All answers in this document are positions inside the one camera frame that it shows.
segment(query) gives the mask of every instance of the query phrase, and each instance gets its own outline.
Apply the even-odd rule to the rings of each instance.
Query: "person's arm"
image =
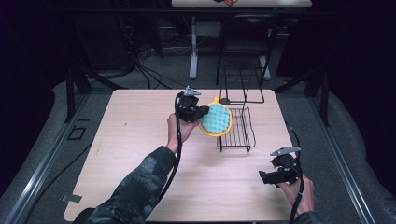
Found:
[[[304,192],[297,207],[297,218],[294,219],[296,224],[322,224],[318,213],[315,212],[315,188],[314,183],[303,175]],[[297,180],[292,185],[286,183],[279,183],[279,187],[285,192],[291,206],[294,205],[295,199],[299,194],[301,180]]]
[[[198,122],[180,121],[182,142],[186,141]],[[177,129],[174,114],[168,119],[168,143],[147,155],[142,163],[117,186],[110,199],[93,211],[90,223],[144,223],[157,205],[167,175],[177,153]]]

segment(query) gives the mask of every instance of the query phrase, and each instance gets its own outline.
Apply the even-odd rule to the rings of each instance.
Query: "table top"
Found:
[[[238,0],[231,7],[311,7],[310,0]],[[213,0],[172,0],[173,7],[229,7]]]
[[[219,90],[198,90],[198,105],[211,103]],[[175,90],[114,91],[99,126],[64,218],[72,221],[83,209],[107,200],[115,187],[145,156],[167,142],[166,120],[174,112]],[[264,185],[259,170],[273,172],[269,154],[291,146],[276,96],[262,91],[263,104],[246,104],[256,146],[217,147],[217,140],[193,130],[183,145],[176,176],[150,221],[287,220],[290,205],[281,189]],[[242,95],[230,90],[230,99]],[[259,97],[250,90],[250,100]]]

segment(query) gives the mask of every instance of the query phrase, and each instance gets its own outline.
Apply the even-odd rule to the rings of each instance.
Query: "hand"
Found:
[[[297,207],[297,214],[300,215],[304,212],[314,211],[315,209],[315,193],[314,193],[314,183],[303,175],[304,181],[304,192],[301,198],[300,204]],[[279,183],[279,187],[285,192],[286,198],[288,199],[291,206],[294,205],[295,199],[299,193],[301,180],[297,180],[293,184],[289,185],[287,183]]]
[[[181,142],[184,143],[191,135],[192,130],[198,126],[199,120],[194,123],[188,123],[184,120],[180,120],[180,133]],[[168,118],[168,144],[166,145],[174,153],[177,153],[177,125],[176,115],[171,114]]]

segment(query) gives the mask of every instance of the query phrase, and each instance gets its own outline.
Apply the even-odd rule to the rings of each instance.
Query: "green sponge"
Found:
[[[209,136],[222,136],[230,131],[233,123],[232,114],[225,106],[218,103],[209,105],[209,112],[201,119],[201,130]]]

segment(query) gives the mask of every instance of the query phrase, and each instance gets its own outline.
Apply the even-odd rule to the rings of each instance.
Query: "chair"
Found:
[[[262,75],[259,84],[261,85],[277,32],[284,25],[285,21],[282,17],[265,14],[240,14],[225,21],[219,34],[216,85],[219,85],[221,58],[226,53],[255,55],[257,59],[265,57],[265,65],[260,65]]]

